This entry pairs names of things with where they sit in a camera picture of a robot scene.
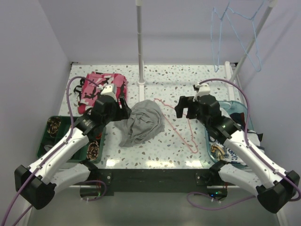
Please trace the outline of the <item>grey tank top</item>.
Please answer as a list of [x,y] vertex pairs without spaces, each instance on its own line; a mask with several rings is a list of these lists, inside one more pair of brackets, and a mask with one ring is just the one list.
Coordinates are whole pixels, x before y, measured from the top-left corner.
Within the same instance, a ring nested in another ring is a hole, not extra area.
[[164,115],[157,103],[144,100],[132,107],[130,117],[114,123],[121,131],[120,147],[141,144],[165,130]]

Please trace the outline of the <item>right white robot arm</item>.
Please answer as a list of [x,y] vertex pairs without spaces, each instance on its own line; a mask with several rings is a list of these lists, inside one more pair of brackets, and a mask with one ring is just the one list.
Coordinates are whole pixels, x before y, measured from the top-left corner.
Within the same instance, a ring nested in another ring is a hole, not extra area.
[[177,118],[196,119],[204,125],[210,137],[232,150],[252,170],[237,169],[226,161],[218,161],[210,170],[210,181],[215,185],[228,182],[254,195],[267,211],[278,213],[299,193],[300,176],[277,165],[257,148],[241,126],[222,114],[220,104],[212,95],[181,96],[175,107]]

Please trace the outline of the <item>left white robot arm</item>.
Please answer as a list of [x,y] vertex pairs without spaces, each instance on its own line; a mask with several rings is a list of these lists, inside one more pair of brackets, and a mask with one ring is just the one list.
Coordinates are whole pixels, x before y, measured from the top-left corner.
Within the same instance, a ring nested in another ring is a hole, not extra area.
[[40,210],[50,203],[59,190],[82,181],[87,185],[94,184],[97,172],[92,170],[88,160],[64,172],[59,172],[59,169],[79,149],[100,136],[107,124],[128,119],[130,113],[131,109],[124,97],[100,95],[89,113],[77,120],[71,119],[71,127],[65,136],[46,154],[28,167],[20,165],[15,170],[17,194]]

